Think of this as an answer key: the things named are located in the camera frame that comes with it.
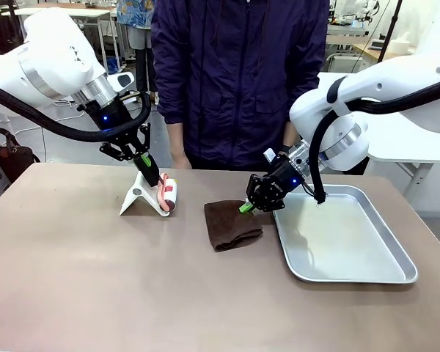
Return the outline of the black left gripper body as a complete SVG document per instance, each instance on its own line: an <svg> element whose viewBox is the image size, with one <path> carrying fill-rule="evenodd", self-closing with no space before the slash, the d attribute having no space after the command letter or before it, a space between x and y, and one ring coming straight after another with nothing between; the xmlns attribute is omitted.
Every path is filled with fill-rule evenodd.
<svg viewBox="0 0 440 352"><path fill-rule="evenodd" d="M125 104L118 98L102 107L97 101L81 104L99 128L99 132L88 133L89 142L106 142L136 130L141 124L141 117L132 118Z"/></svg>

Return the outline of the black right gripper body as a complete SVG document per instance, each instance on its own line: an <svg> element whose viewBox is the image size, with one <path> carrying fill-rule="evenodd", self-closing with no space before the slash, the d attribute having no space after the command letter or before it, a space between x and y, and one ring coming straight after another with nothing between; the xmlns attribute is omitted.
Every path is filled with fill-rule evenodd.
<svg viewBox="0 0 440 352"><path fill-rule="evenodd" d="M294 167L286 155L277 155L271 162L271 169L265 176L266 194L285 197L304 183L304 176Z"/></svg>

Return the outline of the person's right hand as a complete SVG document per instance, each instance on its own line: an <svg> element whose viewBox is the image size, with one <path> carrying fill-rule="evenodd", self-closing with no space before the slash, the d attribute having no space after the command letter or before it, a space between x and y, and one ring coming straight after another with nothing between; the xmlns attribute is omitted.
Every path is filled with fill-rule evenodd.
<svg viewBox="0 0 440 352"><path fill-rule="evenodd" d="M172 154L172 168L191 169L191 163L185 153Z"/></svg>

